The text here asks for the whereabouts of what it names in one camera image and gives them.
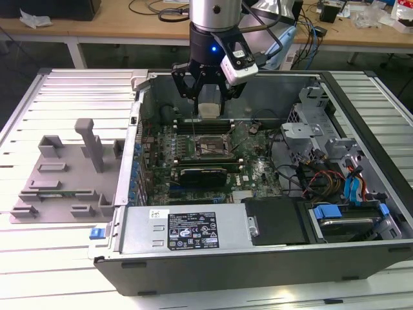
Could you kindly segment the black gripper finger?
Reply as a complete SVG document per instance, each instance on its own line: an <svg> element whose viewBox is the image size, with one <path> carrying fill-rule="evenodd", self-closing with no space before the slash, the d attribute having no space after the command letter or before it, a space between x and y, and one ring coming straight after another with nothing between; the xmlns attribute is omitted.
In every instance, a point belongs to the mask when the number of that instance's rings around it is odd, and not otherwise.
<svg viewBox="0 0 413 310"><path fill-rule="evenodd" d="M226 80L223 77L218 79L218 87L220 91L220 114L225 112L225 103L231 99L237 99L244 90L246 83L227 88Z"/></svg>
<svg viewBox="0 0 413 310"><path fill-rule="evenodd" d="M180 96L191 99L194 102L193 114L198 114L199 94L206 77L205 66L200 63L174 64L171 73ZM188 86L185 81L187 74L190 74L194 79L192 86Z"/></svg>

